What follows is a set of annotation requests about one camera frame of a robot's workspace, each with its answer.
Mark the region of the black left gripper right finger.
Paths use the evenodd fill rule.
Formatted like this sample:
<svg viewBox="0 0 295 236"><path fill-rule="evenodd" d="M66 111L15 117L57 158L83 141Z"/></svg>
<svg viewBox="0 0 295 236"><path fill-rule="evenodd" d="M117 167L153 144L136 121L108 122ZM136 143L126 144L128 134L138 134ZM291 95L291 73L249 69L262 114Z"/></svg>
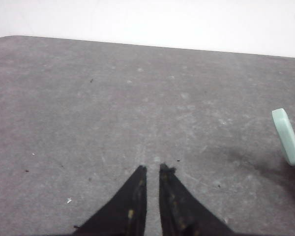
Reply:
<svg viewBox="0 0 295 236"><path fill-rule="evenodd" d="M164 236L233 236L235 232L204 207L165 163L159 170L159 210Z"/></svg>

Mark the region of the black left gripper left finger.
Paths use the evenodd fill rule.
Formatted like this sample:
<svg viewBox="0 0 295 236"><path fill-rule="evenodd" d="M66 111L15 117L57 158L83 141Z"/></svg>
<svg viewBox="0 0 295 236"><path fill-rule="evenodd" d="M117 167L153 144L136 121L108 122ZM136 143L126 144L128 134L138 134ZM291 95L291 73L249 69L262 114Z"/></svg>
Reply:
<svg viewBox="0 0 295 236"><path fill-rule="evenodd" d="M147 169L140 165L116 194L74 236L143 236L147 215Z"/></svg>

